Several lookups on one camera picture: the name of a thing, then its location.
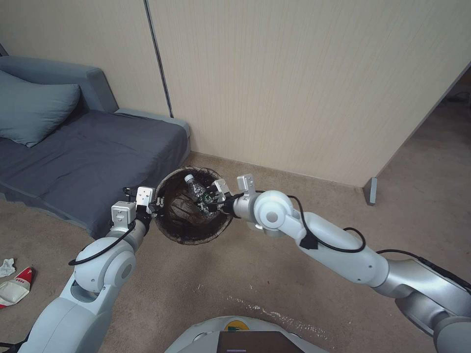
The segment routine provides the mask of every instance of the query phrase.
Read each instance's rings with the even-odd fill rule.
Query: plastic bottle
[[[206,192],[206,188],[193,175],[188,174],[185,176],[185,181],[188,184],[188,191],[193,201],[197,201]]]

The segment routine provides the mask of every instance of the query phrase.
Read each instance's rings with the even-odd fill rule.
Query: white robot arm
[[[114,302],[135,269],[134,254],[149,230],[149,203],[154,192],[153,188],[139,187],[136,202],[117,202],[111,208],[111,230],[71,261],[76,264],[69,281],[39,315],[19,352],[98,351],[111,322]]]
[[[287,234],[302,252],[348,281],[395,298],[404,315],[434,337],[439,353],[469,351],[471,295],[457,279],[416,259],[385,259],[346,230],[303,212],[301,204],[301,212],[297,211],[287,195],[256,192],[251,174],[239,176],[237,183],[241,193],[232,195],[223,179],[214,182],[222,212],[268,235]],[[140,187],[136,203],[118,202],[112,207],[110,232],[79,253],[61,295],[41,313],[19,352],[98,351],[119,290],[134,271],[134,253],[149,229],[149,205],[154,199],[155,189]]]
[[[277,236],[280,232],[289,235],[302,252],[338,275],[395,298],[401,312],[433,336],[439,353],[469,352],[471,292],[469,287],[457,283],[463,280],[419,257],[402,261],[385,259],[357,237],[322,217],[304,212],[303,218],[282,192],[257,193],[251,174],[239,176],[237,183],[243,195],[227,208],[229,212],[257,224],[258,229],[262,228],[269,235]],[[225,182],[217,181],[216,185],[225,185]],[[228,191],[218,189],[221,193]],[[320,243],[316,244],[315,239],[306,241],[309,235],[305,225]]]

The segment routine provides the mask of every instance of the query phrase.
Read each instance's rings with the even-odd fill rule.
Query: white stain on carpet
[[[229,295],[226,299],[229,301],[236,302],[236,303],[244,304],[245,308],[248,310],[269,316],[270,318],[274,319],[274,321],[277,324],[282,326],[287,331],[297,331],[297,332],[304,331],[304,332],[307,332],[310,336],[315,335],[318,338],[323,339],[325,341],[330,340],[330,338],[326,334],[326,331],[321,328],[315,327],[310,324],[306,324],[300,320],[296,320],[289,316],[280,314],[279,312],[267,310],[260,305],[245,302],[240,298],[235,298]]]

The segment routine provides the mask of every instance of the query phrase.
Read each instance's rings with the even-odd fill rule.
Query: gray pillow
[[[79,98],[77,84],[42,85],[0,71],[0,136],[33,147],[69,116]]]

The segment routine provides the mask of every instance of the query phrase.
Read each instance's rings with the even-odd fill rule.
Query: bottle cap
[[[195,177],[191,174],[188,174],[187,176],[185,176],[185,181],[186,182],[189,182],[190,180],[194,179]]]

